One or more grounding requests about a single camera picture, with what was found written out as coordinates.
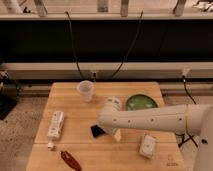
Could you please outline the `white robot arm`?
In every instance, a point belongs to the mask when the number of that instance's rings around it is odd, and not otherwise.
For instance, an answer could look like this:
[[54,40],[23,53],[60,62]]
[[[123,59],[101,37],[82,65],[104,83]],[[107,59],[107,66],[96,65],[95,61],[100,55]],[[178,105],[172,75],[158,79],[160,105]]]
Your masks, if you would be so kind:
[[106,99],[97,125],[113,136],[119,128],[188,133],[200,137],[193,171],[213,171],[213,105],[173,105],[122,111],[117,98]]

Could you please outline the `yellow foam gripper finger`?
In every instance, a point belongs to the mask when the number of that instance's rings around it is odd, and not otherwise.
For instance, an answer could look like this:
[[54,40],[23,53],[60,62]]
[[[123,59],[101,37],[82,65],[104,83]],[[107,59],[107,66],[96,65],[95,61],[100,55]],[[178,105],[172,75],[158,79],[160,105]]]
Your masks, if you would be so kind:
[[117,129],[114,131],[112,137],[117,141],[119,142],[121,140],[121,130],[120,129]]

